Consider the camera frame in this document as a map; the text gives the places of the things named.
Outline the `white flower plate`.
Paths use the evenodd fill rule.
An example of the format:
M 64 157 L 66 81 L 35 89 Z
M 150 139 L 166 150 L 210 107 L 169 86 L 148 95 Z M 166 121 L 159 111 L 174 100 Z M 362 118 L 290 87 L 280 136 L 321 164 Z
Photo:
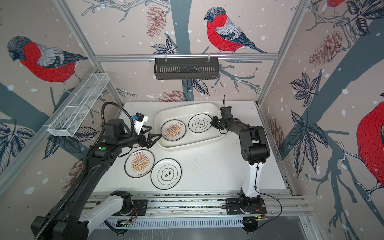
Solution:
M 171 158 L 160 160 L 151 171 L 151 182 L 159 190 L 169 190 L 175 187 L 181 177 L 181 165 Z
M 189 129 L 193 133 L 206 132 L 211 127 L 212 117 L 207 114 L 198 114 L 192 117 L 189 121 Z

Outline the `orange sunburst plate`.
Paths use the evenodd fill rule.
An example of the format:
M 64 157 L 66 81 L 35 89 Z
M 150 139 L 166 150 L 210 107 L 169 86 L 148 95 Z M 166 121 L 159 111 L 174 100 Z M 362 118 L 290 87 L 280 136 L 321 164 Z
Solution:
M 149 150 L 138 150 L 130 154 L 125 161 L 125 173 L 130 178 L 141 178 L 151 172 L 155 156 Z
M 161 134 L 167 141 L 178 141 L 182 139 L 187 132 L 184 122 L 180 120 L 169 120 L 161 127 Z

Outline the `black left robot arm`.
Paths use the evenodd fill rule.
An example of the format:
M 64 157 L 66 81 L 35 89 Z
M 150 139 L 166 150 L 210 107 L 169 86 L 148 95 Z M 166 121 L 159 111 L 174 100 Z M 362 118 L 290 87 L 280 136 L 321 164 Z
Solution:
M 112 119 L 103 125 L 101 134 L 84 157 L 83 171 L 64 197 L 42 217 L 31 224 L 36 240 L 86 240 L 91 233 L 90 221 L 82 221 L 81 213 L 102 176 L 109 170 L 122 149 L 140 145 L 150 149 L 161 134 L 151 134 L 150 126 L 135 132 L 122 119 Z

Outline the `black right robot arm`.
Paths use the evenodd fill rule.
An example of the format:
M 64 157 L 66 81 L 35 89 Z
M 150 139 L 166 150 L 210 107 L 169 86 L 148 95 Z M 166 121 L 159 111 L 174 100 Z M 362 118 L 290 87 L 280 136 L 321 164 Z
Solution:
M 251 126 L 234 118 L 231 107 L 220 108 L 221 117 L 213 117 L 211 126 L 223 135 L 229 132 L 239 136 L 241 155 L 249 164 L 249 171 L 241 187 L 240 209 L 250 214 L 261 203 L 260 180 L 262 169 L 270 157 L 271 151 L 265 130 L 262 126 Z

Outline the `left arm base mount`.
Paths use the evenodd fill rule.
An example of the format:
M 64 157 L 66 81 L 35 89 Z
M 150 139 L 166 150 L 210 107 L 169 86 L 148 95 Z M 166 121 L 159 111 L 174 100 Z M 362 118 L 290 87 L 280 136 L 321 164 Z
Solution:
M 112 217 L 135 217 L 145 216 L 148 206 L 148 200 L 131 200 L 130 204 L 123 202 L 123 207 Z

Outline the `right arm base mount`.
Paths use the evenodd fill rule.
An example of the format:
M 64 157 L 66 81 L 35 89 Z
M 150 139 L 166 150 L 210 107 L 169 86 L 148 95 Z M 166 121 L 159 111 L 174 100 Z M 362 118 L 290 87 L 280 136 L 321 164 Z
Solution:
M 243 209 L 239 199 L 225 199 L 221 205 L 228 215 L 266 215 L 267 209 L 263 199 L 259 199 L 256 204 L 245 206 Z

